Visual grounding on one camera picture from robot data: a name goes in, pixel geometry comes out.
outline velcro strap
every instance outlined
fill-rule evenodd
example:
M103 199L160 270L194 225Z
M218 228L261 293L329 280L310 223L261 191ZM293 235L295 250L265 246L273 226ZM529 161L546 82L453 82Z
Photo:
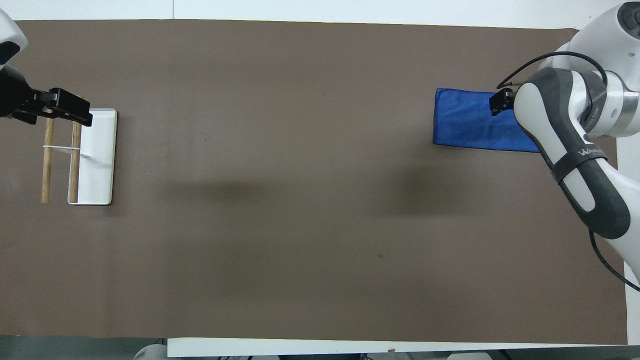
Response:
M605 155L604 151L602 151L599 146L594 143L581 145L567 152L562 158L560 158L560 160L558 160L558 162L551 168L551 174L559 183L581 163L598 158L607 158L607 155Z

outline brown table surface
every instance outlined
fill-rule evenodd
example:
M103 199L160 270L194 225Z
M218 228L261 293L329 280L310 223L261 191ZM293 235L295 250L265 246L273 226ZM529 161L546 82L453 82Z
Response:
M66 204L62 154L40 204L44 121L0 122L3 334L626 342L540 155L431 143L437 88L489 91L574 30L19 26L31 86L119 119L110 206Z

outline black cable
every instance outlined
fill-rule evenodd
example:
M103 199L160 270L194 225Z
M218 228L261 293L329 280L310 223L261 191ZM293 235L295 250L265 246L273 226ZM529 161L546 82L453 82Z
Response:
M513 360L513 358L509 356L509 354L507 354L507 350L498 350L498 351L500 352L500 354L502 354L502 356L504 356L505 359Z
M598 256L598 259L604 265L604 267L606 267L617 278L622 280L622 282L629 285L633 290L640 291L640 287L638 287L638 285L630 282L629 280L627 280L626 277L620 275L620 273L617 272L614 268L612 268L611 265L609 265L609 263L607 262L607 260L605 260L604 257L602 257L600 250L598 250L598 245L596 244L596 238L593 235L593 230L591 229L589 229L589 239L591 239L591 246L593 247L593 251L596 252L596 256Z
M511 83L507 84L506 82L509 81L516 74L518 74L520 71L522 71L524 68L526 68L527 66L533 64L534 62L536 62L538 60L550 58L551 56L557 56L557 55L575 56L576 58L580 58L580 59L584 59L584 60L588 61L590 64L592 64L598 70L598 72L602 76L602 82L604 83L605 86L607 86L607 74L604 72L604 69L602 68L602 66L600 66L600 64L597 61L595 61L594 59L590 58L589 56L586 56L585 54L575 53L573 51L554 51L553 53L540 55L539 57L537 57L535 59L529 60L526 64L524 64L521 67L517 68L514 72L511 73L511 75L507 76L504 80L502 80L500 82L500 84L498 84L498 86L496 86L495 88L496 89L500 89L500 88L504 88L505 86L512 85Z

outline wooden dowel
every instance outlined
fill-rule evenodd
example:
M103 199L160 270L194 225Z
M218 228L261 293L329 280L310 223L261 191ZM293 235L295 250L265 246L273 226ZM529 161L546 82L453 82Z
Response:
M44 133L44 145L53 145L54 119L47 118L47 127ZM47 204L51 201L51 163L53 160L53 150L50 147L44 148L44 161L42 163L42 194L40 202Z
M82 135L82 125L74 122L74 132L71 136L71 147L80 147L80 138ZM71 168L69 170L69 202L78 202L78 177L80 169L80 150L71 152Z

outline blue cloth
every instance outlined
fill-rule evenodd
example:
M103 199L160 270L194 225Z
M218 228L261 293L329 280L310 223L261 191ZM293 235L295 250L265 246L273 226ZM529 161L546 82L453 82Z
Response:
M520 129L513 111L491 116L492 92L439 88L436 92L433 142L490 150L539 152Z

